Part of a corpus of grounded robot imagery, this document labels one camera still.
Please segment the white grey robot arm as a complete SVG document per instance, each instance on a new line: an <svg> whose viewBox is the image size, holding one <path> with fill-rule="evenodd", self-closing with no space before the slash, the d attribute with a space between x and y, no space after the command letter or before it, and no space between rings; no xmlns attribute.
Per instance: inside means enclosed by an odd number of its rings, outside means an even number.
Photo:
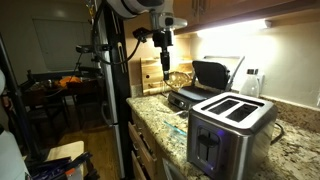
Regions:
<svg viewBox="0 0 320 180"><path fill-rule="evenodd" d="M105 0L111 9L122 19L132 19L143 13L150 15L152 40L160 47L163 79L169 79L172 36L176 29L188 25L186 19L174 15L174 0Z"/></svg>

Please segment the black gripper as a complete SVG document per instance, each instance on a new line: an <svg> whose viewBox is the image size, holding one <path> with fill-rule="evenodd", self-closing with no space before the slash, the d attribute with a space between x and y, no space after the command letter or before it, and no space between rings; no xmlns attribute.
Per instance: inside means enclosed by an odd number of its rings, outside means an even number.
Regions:
<svg viewBox="0 0 320 180"><path fill-rule="evenodd" d="M152 40L155 47L160 47L160 57L162 63L163 80L169 80L169 70L170 70L170 55L168 47L172 46L172 35L170 31L156 31L153 33Z"/></svg>

